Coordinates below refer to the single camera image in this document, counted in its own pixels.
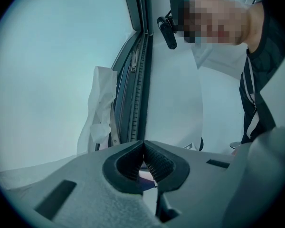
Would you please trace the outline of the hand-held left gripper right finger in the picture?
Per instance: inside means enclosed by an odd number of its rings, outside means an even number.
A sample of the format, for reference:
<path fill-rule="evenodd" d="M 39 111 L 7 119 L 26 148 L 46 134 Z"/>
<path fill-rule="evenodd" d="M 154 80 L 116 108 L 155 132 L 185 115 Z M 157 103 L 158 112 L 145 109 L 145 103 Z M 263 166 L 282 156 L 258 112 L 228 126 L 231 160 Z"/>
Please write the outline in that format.
<path fill-rule="evenodd" d="M 239 155 L 144 142 L 158 184 L 151 228 L 228 228 L 226 212 L 239 182 Z"/>

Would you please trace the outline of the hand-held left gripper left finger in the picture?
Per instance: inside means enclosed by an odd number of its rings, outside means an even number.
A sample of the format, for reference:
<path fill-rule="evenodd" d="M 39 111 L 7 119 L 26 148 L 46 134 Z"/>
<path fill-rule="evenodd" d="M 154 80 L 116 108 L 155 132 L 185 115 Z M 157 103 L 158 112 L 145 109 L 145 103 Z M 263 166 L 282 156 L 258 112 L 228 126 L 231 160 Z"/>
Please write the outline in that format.
<path fill-rule="evenodd" d="M 106 160 L 141 141 L 80 155 L 19 194 L 4 195 L 30 228 L 160 228 L 141 191 L 121 192 L 103 173 Z"/>

